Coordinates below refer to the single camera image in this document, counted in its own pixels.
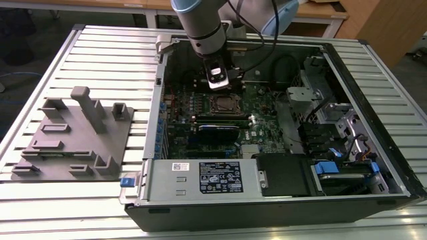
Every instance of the warning sticker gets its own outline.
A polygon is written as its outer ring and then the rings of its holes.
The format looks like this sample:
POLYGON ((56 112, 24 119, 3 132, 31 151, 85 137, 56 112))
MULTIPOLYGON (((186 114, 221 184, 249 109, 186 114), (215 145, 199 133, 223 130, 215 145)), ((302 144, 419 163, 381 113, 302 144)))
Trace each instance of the warning sticker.
POLYGON ((203 194, 243 193, 242 170, 238 161, 201 162, 199 173, 203 194))

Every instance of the floor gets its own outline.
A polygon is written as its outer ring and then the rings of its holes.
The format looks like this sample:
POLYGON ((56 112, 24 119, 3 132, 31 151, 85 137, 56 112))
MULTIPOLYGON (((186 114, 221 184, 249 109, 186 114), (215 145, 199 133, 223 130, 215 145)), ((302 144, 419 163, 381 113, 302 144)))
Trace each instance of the floor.
MULTIPOLYGON (((61 18, 52 19, 50 11, 34 10, 31 15, 38 32, 27 38, 27 42, 35 53, 35 60, 23 66, 8 66, 0 61, 0 76, 14 72, 36 72, 43 74, 55 58, 75 24, 145 27, 145 17, 137 20, 131 14, 102 12, 62 11, 61 18)), ((175 19, 161 17, 161 27, 179 29, 175 19)), ((393 69, 402 85, 410 92, 422 109, 427 112, 427 66, 411 60, 406 56, 393 69)), ((0 78, 6 91, 0 93, 0 140, 7 133, 22 107, 39 83, 39 77, 34 75, 10 75, 0 78)))

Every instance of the metal bracket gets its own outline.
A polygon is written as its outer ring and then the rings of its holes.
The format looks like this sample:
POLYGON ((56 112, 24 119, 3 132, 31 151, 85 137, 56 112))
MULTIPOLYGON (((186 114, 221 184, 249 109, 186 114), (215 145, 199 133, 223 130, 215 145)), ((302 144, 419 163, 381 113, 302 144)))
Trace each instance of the metal bracket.
POLYGON ((157 53, 162 54, 162 50, 166 49, 173 44, 174 44, 173 35, 167 35, 167 34, 158 35, 158 38, 157 38, 157 41, 155 41, 157 53))
POLYGON ((266 171, 258 171, 258 179, 259 179, 259 186, 262 189, 269 188, 269 181, 266 177, 266 171))

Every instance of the black cable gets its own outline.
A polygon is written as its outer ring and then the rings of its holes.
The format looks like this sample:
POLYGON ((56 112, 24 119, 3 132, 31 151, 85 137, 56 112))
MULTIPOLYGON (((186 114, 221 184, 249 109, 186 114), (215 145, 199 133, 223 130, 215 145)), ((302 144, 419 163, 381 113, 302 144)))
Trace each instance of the black cable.
POLYGON ((271 0, 273 8, 274 8, 274 15, 275 15, 275 33, 274 33, 274 40, 273 40, 273 47, 269 52, 269 54, 255 63, 253 66, 250 66, 247 69, 243 70, 245 73, 251 71, 254 68, 257 68, 266 60, 267 58, 273 55, 277 49, 277 44, 278 44, 278 37, 279 37, 279 10, 278 10, 278 4, 275 0, 271 0))
POLYGON ((294 63, 295 63, 295 66, 297 66, 297 68, 295 68, 295 78, 301 75, 302 66, 301 66, 301 64, 299 64, 299 60, 298 60, 297 57, 293 56, 291 54, 285 53, 285 54, 282 54, 281 56, 278 56, 278 57, 273 60, 273 62, 271 62, 271 65, 270 65, 270 78, 269 78, 271 82, 273 82, 273 81, 277 82, 277 68, 278 68, 278 63, 279 63, 279 61, 281 61, 282 59, 285 59, 285 58, 293 59, 293 61, 294 61, 294 63))
POLYGON ((331 96, 327 96, 322 102, 319 103, 319 105, 311 110, 310 114, 307 115, 306 117, 306 120, 305 122, 309 122, 310 118, 317 114, 317 112, 321 110, 321 108, 325 107, 325 105, 327 105, 329 101, 331 100, 333 98, 333 95, 331 96))
POLYGON ((261 38, 261 41, 262 41, 261 46, 246 50, 246 51, 255 51, 255 50, 261 49, 261 48, 266 45, 265 37, 263 37, 261 31, 257 30, 257 28, 254 27, 254 25, 253 25, 253 24, 249 22, 249 20, 241 15, 241 13, 238 12, 238 10, 237 10, 235 6, 233 5, 233 3, 230 2, 230 0, 227 0, 227 2, 229 2, 230 8, 231 8, 231 10, 234 11, 234 13, 238 15, 238 17, 241 18, 241 20, 247 24, 247 26, 253 29, 253 31, 258 34, 258 36, 259 36, 259 38, 261 38))
POLYGON ((349 158, 350 158, 350 153, 353 152, 353 148, 354 148, 355 142, 357 142, 358 138, 361 138, 362 136, 365 136, 362 133, 359 133, 357 136, 354 136, 354 138, 351 139, 351 142, 350 142, 350 146, 349 146, 346 155, 342 156, 341 158, 335 159, 335 161, 338 161, 338 162, 345 162, 345 161, 349 160, 349 158))

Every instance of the cable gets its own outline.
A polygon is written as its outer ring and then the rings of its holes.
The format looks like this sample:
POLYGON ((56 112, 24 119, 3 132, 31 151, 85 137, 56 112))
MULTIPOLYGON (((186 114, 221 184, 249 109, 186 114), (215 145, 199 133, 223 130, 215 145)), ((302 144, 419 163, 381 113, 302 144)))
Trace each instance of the cable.
POLYGON ((295 63, 295 76, 294 78, 298 78, 301 76, 301 73, 302 73, 302 66, 299 64, 299 60, 297 59, 295 56, 293 56, 291 54, 289 53, 285 53, 282 54, 281 56, 278 56, 273 62, 271 62, 271 65, 270 65, 270 81, 275 80, 277 81, 277 68, 278 68, 278 63, 282 59, 285 58, 290 58, 293 59, 293 62, 295 63))
POLYGON ((305 122, 309 122, 309 119, 317 114, 317 112, 321 110, 321 108, 323 108, 323 106, 329 103, 329 101, 331 100, 333 95, 327 96, 322 102, 319 103, 319 105, 311 110, 310 114, 306 117, 305 122))
POLYGON ((39 77, 43 77, 43 75, 40 73, 36 73, 36 72, 11 72, 11 73, 7 73, 4 75, 0 76, 0 78, 6 77, 6 76, 10 76, 10 75, 36 75, 39 77))
POLYGON ((273 55, 277 49, 277 44, 278 44, 278 37, 279 37, 279 10, 278 10, 278 4, 275 0, 271 0, 273 8, 274 8, 274 15, 275 15, 275 33, 274 33, 274 40, 273 40, 273 46, 269 54, 255 63, 253 66, 250 66, 247 69, 243 70, 245 73, 251 71, 254 68, 257 68, 266 60, 267 58, 273 55))
POLYGON ((261 31, 257 30, 257 28, 254 27, 254 25, 249 22, 249 20, 241 15, 241 13, 238 12, 235 6, 233 5, 233 3, 230 2, 230 0, 227 0, 229 2, 229 5, 230 5, 230 8, 231 10, 234 11, 234 13, 238 15, 238 17, 241 18, 241 20, 247 24, 247 26, 253 29, 253 31, 258 34, 259 38, 261 38, 261 41, 262 41, 262 44, 261 46, 253 48, 253 49, 249 49, 246 50, 247 52, 249 51, 255 51, 258 49, 261 49, 265 45, 266 45, 266 40, 265 40, 265 37, 261 33, 261 31))
POLYGON ((346 155, 342 156, 341 158, 335 159, 335 161, 345 162, 346 160, 349 160, 350 153, 353 152, 353 148, 354 148, 355 142, 357 142, 358 138, 361 138, 362 136, 365 136, 362 133, 359 133, 357 136, 354 136, 354 138, 351 139, 351 142, 350 142, 350 146, 349 146, 346 155))
POLYGON ((365 151, 365 153, 362 154, 362 156, 359 157, 359 161, 365 161, 367 159, 367 155, 371 153, 371 147, 367 144, 367 141, 363 141, 363 145, 366 146, 367 150, 365 151))

